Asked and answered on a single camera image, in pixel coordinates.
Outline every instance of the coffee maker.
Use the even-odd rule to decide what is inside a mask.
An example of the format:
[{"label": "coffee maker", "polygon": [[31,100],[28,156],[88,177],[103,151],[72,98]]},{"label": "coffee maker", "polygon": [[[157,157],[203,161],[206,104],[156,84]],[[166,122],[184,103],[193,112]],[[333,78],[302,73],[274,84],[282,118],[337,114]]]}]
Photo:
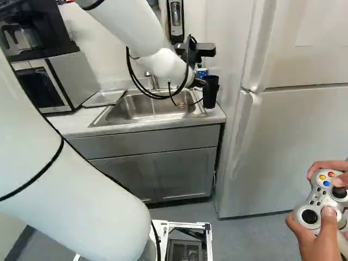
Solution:
[{"label": "coffee maker", "polygon": [[0,45],[42,113],[74,111],[100,90],[86,55],[69,37],[56,0],[0,0]]},{"label": "coffee maker", "polygon": [[79,51],[55,0],[0,0],[0,44],[11,62]]}]

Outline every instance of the analog stick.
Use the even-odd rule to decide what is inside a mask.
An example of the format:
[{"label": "analog stick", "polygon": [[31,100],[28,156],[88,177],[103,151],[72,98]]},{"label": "analog stick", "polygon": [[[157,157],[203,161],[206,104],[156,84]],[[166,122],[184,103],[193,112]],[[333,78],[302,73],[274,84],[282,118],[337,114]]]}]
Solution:
[{"label": "analog stick", "polygon": [[311,209],[306,209],[302,212],[302,219],[308,224],[315,224],[318,221],[318,216],[316,212]]},{"label": "analog stick", "polygon": [[336,198],[342,199],[347,196],[347,190],[346,188],[332,188],[332,195]]}]

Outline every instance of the stainless steel sink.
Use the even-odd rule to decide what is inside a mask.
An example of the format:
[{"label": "stainless steel sink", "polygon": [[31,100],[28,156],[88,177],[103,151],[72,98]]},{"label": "stainless steel sink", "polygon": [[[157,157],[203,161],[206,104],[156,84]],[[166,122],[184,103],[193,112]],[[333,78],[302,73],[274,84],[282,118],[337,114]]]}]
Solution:
[{"label": "stainless steel sink", "polygon": [[[168,91],[157,91],[156,93],[169,95]],[[139,91],[127,91],[114,106],[105,109],[90,127],[149,122],[161,118],[182,119],[206,115],[201,105],[188,105],[197,101],[191,91],[183,90],[173,99],[178,106],[174,106],[170,99],[154,100]]]}]

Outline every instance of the microwave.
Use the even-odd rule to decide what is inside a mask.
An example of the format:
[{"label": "microwave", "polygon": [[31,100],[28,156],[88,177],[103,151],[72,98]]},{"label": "microwave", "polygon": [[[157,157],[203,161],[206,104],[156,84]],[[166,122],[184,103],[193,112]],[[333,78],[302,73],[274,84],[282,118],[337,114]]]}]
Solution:
[{"label": "microwave", "polygon": [[74,111],[100,91],[83,52],[11,65],[23,90],[42,113]]}]

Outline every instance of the finger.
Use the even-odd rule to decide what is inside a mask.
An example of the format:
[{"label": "finger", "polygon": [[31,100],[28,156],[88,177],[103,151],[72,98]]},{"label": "finger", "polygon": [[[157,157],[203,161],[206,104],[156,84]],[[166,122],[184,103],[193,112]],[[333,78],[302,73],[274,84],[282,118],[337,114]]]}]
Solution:
[{"label": "finger", "polygon": [[332,180],[332,185],[337,188],[348,187],[348,172],[341,174]]},{"label": "finger", "polygon": [[315,239],[315,235],[310,230],[306,229],[294,220],[292,213],[287,216],[285,222],[299,241],[313,241]]},{"label": "finger", "polygon": [[337,213],[328,206],[323,207],[321,211],[321,228],[319,237],[327,240],[336,240],[337,238]]},{"label": "finger", "polygon": [[317,161],[309,168],[307,173],[307,179],[310,180],[311,176],[319,169],[332,169],[348,171],[348,161]]}]

